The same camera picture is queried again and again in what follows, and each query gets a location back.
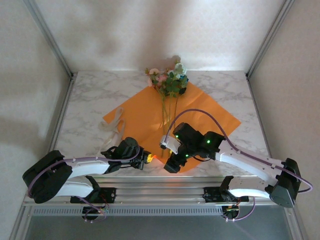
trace metal frame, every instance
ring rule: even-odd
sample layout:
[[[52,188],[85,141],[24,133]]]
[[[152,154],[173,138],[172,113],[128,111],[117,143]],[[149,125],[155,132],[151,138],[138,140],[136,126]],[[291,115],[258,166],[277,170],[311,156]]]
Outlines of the metal frame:
[[[261,46],[259,47],[258,52],[255,54],[253,61],[249,67],[249,69],[246,72],[246,77],[249,80],[254,73],[254,71],[257,69],[258,65],[260,64],[262,58],[266,54],[271,42],[275,38],[275,35],[277,34],[280,26],[284,22],[288,12],[290,11],[292,5],[294,4],[295,0],[285,0],[274,19],[271,27],[269,28],[267,34],[265,35]]]
[[[47,41],[48,45],[50,46],[51,50],[55,54],[56,58],[60,62],[60,64],[63,66],[64,71],[71,79],[73,74],[63,56],[61,53],[58,44],[56,43],[50,29],[48,28],[48,25],[42,16],[38,5],[34,0],[23,0],[24,4],[28,8],[30,14],[32,15],[35,23],[38,25],[39,29],[41,30],[45,40]]]
[[[70,77],[70,83],[67,93],[65,95],[62,109],[59,113],[57,125],[53,133],[52,141],[49,146],[49,150],[53,150],[57,143],[58,135],[62,127],[63,119],[66,114],[70,95],[76,80],[76,76],[71,72],[68,64],[65,61],[59,47],[49,30],[37,4],[34,0],[23,0],[27,8],[29,9],[33,19],[43,33],[52,51],[56,55],[57,59],[63,66],[65,72]],[[288,14],[294,0],[285,0],[281,9],[278,12],[276,19],[270,27],[266,37],[263,40],[254,60],[248,69],[246,76],[249,80],[254,70],[258,67],[262,57],[266,53],[270,46],[275,34],[277,33],[280,25],[284,21]],[[267,145],[268,153],[271,156],[266,134],[264,132],[263,125],[261,123],[259,110],[257,108],[254,95],[252,93],[251,86],[249,84],[250,92],[253,98],[254,106],[256,108],[264,140]],[[117,177],[117,178],[96,178],[97,182],[103,187],[116,187],[117,198],[114,205],[116,208],[132,208],[133,206],[171,206],[173,208],[178,206],[201,207],[201,206],[219,206],[219,203],[205,203],[202,198],[201,188],[203,187],[216,187],[219,186],[223,180],[223,177]],[[70,208],[80,207],[81,204],[71,204],[69,197],[56,197],[47,203],[42,204],[43,207],[57,207],[57,208]],[[251,205],[249,203],[241,203],[242,205]],[[265,198],[257,198],[257,205],[274,205],[271,200]],[[13,227],[10,240],[23,240],[28,232],[31,216],[37,208],[34,201],[28,197],[24,199],[22,207],[19,211],[17,220]],[[306,231],[299,218],[297,209],[285,210],[288,225],[291,230],[291,234],[294,240],[306,240]]]

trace artificial flower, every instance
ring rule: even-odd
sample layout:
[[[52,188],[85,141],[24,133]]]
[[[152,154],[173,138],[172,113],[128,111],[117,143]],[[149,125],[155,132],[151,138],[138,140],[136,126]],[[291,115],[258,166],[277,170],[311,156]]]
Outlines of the artificial flower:
[[[174,73],[175,74],[180,74],[181,76],[184,76],[187,74],[187,69],[186,66],[183,65],[181,62],[178,62],[175,66],[174,66]]]
[[[174,71],[173,71],[173,70],[169,70],[169,71],[167,72],[168,75],[170,75],[170,73],[173,73],[173,74],[174,74]]]
[[[162,83],[163,81],[167,80],[167,76],[166,75],[161,75],[158,78],[159,83]]]
[[[149,75],[158,75],[159,74],[159,70],[156,68],[152,68],[149,71]]]

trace flower bouquet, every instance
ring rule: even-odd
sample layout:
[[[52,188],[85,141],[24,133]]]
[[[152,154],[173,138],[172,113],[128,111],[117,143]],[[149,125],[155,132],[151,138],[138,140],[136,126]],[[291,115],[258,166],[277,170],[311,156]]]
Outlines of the flower bouquet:
[[[167,68],[164,71],[159,71],[156,68],[145,69],[148,75],[148,85],[154,88],[162,100],[162,128],[165,134],[170,126],[171,119],[171,103],[175,99],[174,117],[176,117],[176,110],[179,96],[186,92],[188,77],[186,67],[179,61],[175,63],[173,68]],[[169,99],[168,109],[166,108],[165,100]]]

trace cable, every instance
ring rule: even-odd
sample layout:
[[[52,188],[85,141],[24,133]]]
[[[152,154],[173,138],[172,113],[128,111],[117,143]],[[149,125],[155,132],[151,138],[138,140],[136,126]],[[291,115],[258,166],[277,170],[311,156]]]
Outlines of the cable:
[[[100,160],[103,162],[124,162],[124,161],[129,161],[132,159],[135,159],[140,152],[140,147],[137,148],[136,154],[133,157],[127,158],[127,159],[109,159],[109,158],[104,158],[104,157],[79,157],[79,158],[68,158],[68,159],[62,159],[59,161],[56,161],[55,163],[51,164],[50,166],[46,167],[45,169],[43,169],[41,172],[39,172],[39,174],[37,176],[35,176],[35,178],[31,181],[30,185],[28,186],[28,190],[27,190],[27,195],[29,198],[32,198],[31,196],[31,189],[34,186],[34,184],[36,183],[36,181],[48,170],[50,170],[51,168],[61,164],[61,163],[66,163],[66,162],[72,162],[74,159],[75,160]]]
[[[237,148],[237,147],[231,142],[231,140],[230,140],[229,137],[227,136],[227,134],[226,134],[226,132],[224,131],[224,129],[222,128],[222,126],[218,123],[218,121],[217,121],[210,113],[208,113],[208,112],[206,112],[206,111],[204,111],[204,110],[201,110],[201,109],[197,109],[197,108],[190,108],[190,109],[187,109],[187,110],[184,110],[184,111],[180,112],[180,113],[173,119],[173,121],[171,122],[171,124],[170,124],[170,126],[169,126],[169,129],[168,129],[168,131],[167,131],[167,133],[166,133],[166,135],[165,135],[164,141],[167,140],[168,135],[169,135],[169,133],[170,133],[170,130],[171,130],[171,128],[173,127],[173,125],[174,125],[174,123],[176,122],[176,120],[177,120],[181,115],[183,115],[183,114],[185,114],[185,113],[187,113],[187,112],[200,112],[200,113],[203,113],[203,114],[209,116],[209,117],[215,122],[215,124],[218,126],[218,128],[220,129],[220,131],[221,131],[222,134],[224,135],[226,141],[229,143],[229,145],[230,145],[233,149],[235,149],[235,150],[236,150],[237,152],[239,152],[240,154],[242,154],[242,155],[244,155],[244,156],[246,156],[246,157],[249,157],[249,158],[251,158],[251,159],[253,159],[253,160],[256,160],[256,161],[258,161],[258,162],[260,162],[260,163],[262,163],[262,164],[265,164],[265,165],[270,166],[270,167],[272,166],[272,163],[270,163],[270,162],[268,162],[268,161],[265,161],[265,160],[263,160],[263,159],[260,159],[260,158],[258,158],[258,157],[252,156],[252,155],[250,155],[250,154],[248,154],[248,153],[246,153],[246,152],[244,152],[244,151],[241,151],[239,148]],[[309,181],[307,181],[307,180],[305,180],[304,178],[302,178],[301,176],[299,176],[299,175],[297,175],[297,174],[295,174],[295,173],[293,173],[293,172],[291,172],[291,171],[289,171],[289,170],[287,170],[287,169],[285,169],[285,168],[283,168],[283,167],[277,166],[277,165],[275,166],[275,168],[276,168],[276,169],[279,169],[279,170],[281,170],[281,171],[284,171],[284,172],[287,173],[287,174],[290,174],[291,176],[295,177],[296,179],[300,180],[301,182],[304,182],[305,184],[307,184],[307,185],[309,186],[309,188],[304,189],[304,190],[300,190],[300,191],[298,191],[298,193],[300,193],[300,194],[302,194],[302,193],[308,193],[308,192],[310,192],[310,191],[313,190],[314,186],[313,186]]]
[[[232,222],[236,222],[236,221],[240,221],[240,220],[246,219],[247,217],[249,217],[254,212],[255,208],[256,208],[256,198],[253,197],[253,206],[252,206],[250,212],[248,212],[246,215],[244,215],[242,217],[233,218]]]
[[[107,214],[104,210],[102,210],[101,208],[99,208],[98,206],[93,205],[92,203],[88,202],[87,200],[85,200],[83,197],[80,196],[76,196],[78,199],[80,199],[81,201],[83,201],[84,203],[88,204],[91,208],[89,210],[86,211],[85,215],[84,215],[84,221],[87,222],[87,216],[88,213],[91,212],[93,209],[97,210],[98,213],[102,213],[103,214],[103,218],[102,219],[98,219],[98,220],[91,220],[91,223],[97,223],[97,222],[101,222],[103,220],[105,220],[107,218]]]
[[[207,159],[207,160],[201,160],[200,158],[197,158],[195,156],[192,156],[195,160],[199,161],[199,162],[208,162],[209,160],[211,160],[211,158]]]

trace white flower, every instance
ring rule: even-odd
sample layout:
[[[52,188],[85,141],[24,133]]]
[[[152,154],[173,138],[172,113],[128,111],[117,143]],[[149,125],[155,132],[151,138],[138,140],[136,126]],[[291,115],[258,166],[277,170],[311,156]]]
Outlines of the white flower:
[[[174,66],[174,70],[173,71],[174,71],[175,74],[180,74],[181,76],[184,76],[187,73],[186,66],[183,65],[181,62],[177,63]]]
[[[159,74],[159,70],[158,69],[156,69],[156,68],[150,69],[149,75],[157,75],[157,74]]]

